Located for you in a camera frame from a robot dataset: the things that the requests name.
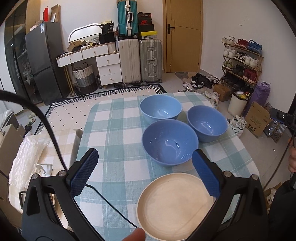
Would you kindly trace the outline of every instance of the silver suitcase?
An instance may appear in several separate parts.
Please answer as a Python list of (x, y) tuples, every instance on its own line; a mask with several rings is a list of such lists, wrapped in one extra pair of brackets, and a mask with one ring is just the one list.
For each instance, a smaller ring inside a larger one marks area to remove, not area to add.
[(139, 41), (142, 81), (161, 82), (163, 74), (163, 44), (159, 39)]
[(122, 81), (124, 84), (141, 81), (139, 40), (125, 39), (118, 42)]

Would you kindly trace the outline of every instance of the metal screw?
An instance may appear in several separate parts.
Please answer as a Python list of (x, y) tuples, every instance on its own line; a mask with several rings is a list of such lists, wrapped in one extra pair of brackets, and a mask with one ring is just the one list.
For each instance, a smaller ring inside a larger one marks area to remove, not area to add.
[(37, 177), (38, 177), (38, 174), (37, 173), (35, 173), (35, 174), (32, 175), (32, 179), (34, 179), (34, 180), (37, 179)]
[(63, 177), (65, 175), (66, 175), (66, 171), (65, 170), (59, 171), (59, 176), (60, 177)]
[(258, 179), (259, 179), (259, 177), (258, 177), (256, 174), (253, 174), (253, 175), (252, 175), (252, 178), (253, 178), (254, 180), (258, 180)]
[(230, 171), (225, 171), (224, 172), (224, 176), (225, 177), (231, 177), (232, 176), (232, 173)]

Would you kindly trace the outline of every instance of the human hand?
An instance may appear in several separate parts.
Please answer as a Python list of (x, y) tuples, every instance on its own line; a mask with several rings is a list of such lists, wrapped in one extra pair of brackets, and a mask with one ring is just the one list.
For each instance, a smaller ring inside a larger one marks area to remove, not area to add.
[(136, 228), (130, 235), (122, 241), (145, 241), (145, 231), (141, 228)]
[(289, 166), (288, 169), (290, 172), (296, 172), (296, 148), (291, 146), (290, 149), (290, 156), (289, 156)]

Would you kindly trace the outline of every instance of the checkered tablecloth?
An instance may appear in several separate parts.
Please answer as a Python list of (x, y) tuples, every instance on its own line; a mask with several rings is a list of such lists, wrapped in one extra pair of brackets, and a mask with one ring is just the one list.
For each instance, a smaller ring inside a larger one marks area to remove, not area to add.
[[(79, 129), (68, 129), (68, 130), (54, 132), (61, 154), (63, 156), (63, 160), (68, 168), (76, 161), (82, 133), (83, 131)], [(52, 164), (53, 165), (52, 176), (55, 176), (60, 170), (64, 169), (48, 133), (28, 136), (28, 139), (35, 139), (38, 142), (44, 142), (45, 140), (49, 141), (49, 144), (44, 148), (38, 160), (38, 163)], [(16, 187), (10, 185), (9, 192), (8, 192), (8, 199), (10, 204), (15, 209), (17, 209), (20, 213), (22, 213), (22, 209), (20, 207), (19, 195), (18, 195), (19, 191), (20, 190), (18, 190)], [(62, 225), (65, 228), (70, 229), (68, 226), (67, 219), (63, 214), (59, 206), (59, 203), (57, 202), (57, 199), (55, 202), (55, 209), (61, 220)]]
[[(183, 111), (178, 120), (187, 122), (186, 112), (195, 105), (211, 106), (204, 95), (185, 92), (167, 94), (182, 103)], [(82, 135), (77, 160), (89, 148), (99, 152), (99, 163), (88, 184), (93, 185), (131, 222), (139, 225), (136, 206), (143, 189), (156, 178), (173, 172), (185, 172), (198, 176), (188, 161), (175, 167), (163, 167), (155, 163), (145, 152), (141, 138), (148, 127), (139, 105), (146, 96), (101, 101), (91, 109)], [(237, 135), (229, 127), (219, 140), (201, 143), (200, 148), (222, 171), (229, 170), (235, 176), (259, 175), (258, 169)], [(90, 188), (84, 187), (75, 197), (80, 209), (95, 229), (107, 240), (122, 240), (134, 230)], [(226, 215), (234, 211), (237, 198)]]

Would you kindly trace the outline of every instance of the door mat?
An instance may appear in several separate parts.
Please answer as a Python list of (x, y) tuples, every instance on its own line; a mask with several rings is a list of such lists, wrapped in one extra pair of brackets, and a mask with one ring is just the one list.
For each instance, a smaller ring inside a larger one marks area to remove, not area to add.
[[(163, 93), (166, 93), (163, 87), (160, 84), (154, 84), (104, 91), (84, 97), (59, 99), (50, 104), (45, 117), (49, 121), (53, 131), (65, 129), (84, 130), (90, 109), (102, 100)], [(35, 134), (40, 133), (47, 133), (43, 123), (39, 124), (35, 132)]]

